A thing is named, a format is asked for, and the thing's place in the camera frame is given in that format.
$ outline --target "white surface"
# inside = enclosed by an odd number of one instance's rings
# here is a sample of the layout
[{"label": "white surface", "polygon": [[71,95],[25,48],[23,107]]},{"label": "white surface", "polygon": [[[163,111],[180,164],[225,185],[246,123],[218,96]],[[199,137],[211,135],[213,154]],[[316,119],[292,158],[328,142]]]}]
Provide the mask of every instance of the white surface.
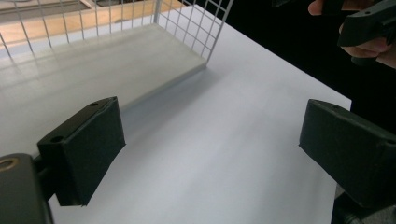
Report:
[{"label": "white surface", "polygon": [[330,223],[335,183],[298,147],[306,102],[350,101],[225,26],[206,70],[122,110],[127,146],[66,223]]}]

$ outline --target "wooden floor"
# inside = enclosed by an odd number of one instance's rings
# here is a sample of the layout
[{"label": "wooden floor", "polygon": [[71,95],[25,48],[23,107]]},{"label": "wooden floor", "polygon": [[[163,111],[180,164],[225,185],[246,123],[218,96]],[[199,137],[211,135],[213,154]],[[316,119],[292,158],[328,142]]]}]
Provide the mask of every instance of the wooden floor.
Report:
[{"label": "wooden floor", "polygon": [[[0,34],[7,44],[18,43],[26,40],[38,39],[49,35],[61,35],[67,32],[79,31],[82,28],[89,29],[95,26],[141,18],[153,15],[155,10],[155,0],[145,0],[135,3],[116,5],[111,7],[97,7],[91,0],[81,1],[85,6],[92,8],[68,12],[64,14],[51,15],[43,18],[22,20],[7,23],[0,23]],[[163,0],[161,12],[183,5],[178,1]]]}]

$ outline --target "wire mesh basket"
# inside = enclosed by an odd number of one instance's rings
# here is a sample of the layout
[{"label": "wire mesh basket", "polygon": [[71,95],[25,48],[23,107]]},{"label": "wire mesh basket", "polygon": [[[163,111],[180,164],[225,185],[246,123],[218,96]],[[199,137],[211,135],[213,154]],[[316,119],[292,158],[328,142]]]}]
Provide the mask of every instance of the wire mesh basket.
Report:
[{"label": "wire mesh basket", "polygon": [[127,110],[204,69],[232,2],[0,2],[2,154],[34,154],[89,102]]},{"label": "wire mesh basket", "polygon": [[209,59],[233,0],[13,0],[0,2],[0,57],[156,23]]}]

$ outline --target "finger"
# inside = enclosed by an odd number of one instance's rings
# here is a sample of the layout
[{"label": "finger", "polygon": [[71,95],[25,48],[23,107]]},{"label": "finger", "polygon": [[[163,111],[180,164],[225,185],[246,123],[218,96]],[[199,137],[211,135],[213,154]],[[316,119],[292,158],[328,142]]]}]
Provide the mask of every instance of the finger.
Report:
[{"label": "finger", "polygon": [[321,15],[324,0],[315,0],[308,6],[308,12],[312,16]]},{"label": "finger", "polygon": [[[343,30],[344,24],[341,24],[340,29],[338,30],[341,34]],[[370,41],[367,41],[366,43],[363,43],[361,45],[356,46],[359,49],[367,49],[370,51],[375,51],[375,52],[385,52],[388,51],[392,48],[392,45],[387,44],[387,39],[385,37],[379,37]]]},{"label": "finger", "polygon": [[396,48],[390,49],[384,53],[379,54],[376,59],[379,63],[385,64],[389,67],[396,68]]},{"label": "finger", "polygon": [[[318,16],[322,14],[322,9],[324,5],[324,1],[332,1],[332,0],[315,0],[308,6],[309,14],[313,16]],[[370,7],[374,3],[373,0],[345,0],[342,10],[362,10],[367,7]]]},{"label": "finger", "polygon": [[368,49],[360,49],[357,47],[342,47],[342,49],[346,51],[350,56],[356,58],[375,58],[379,55],[378,52]]}]

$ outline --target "black handle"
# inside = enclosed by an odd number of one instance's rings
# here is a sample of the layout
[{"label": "black handle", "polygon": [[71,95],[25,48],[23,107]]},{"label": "black handle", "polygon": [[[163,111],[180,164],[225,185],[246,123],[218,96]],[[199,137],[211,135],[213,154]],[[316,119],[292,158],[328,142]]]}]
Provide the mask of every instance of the black handle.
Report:
[{"label": "black handle", "polygon": [[358,66],[367,66],[367,65],[371,65],[371,64],[375,63],[376,57],[375,58],[356,58],[356,57],[352,57],[350,59],[350,61],[352,61],[354,64],[356,64]]}]

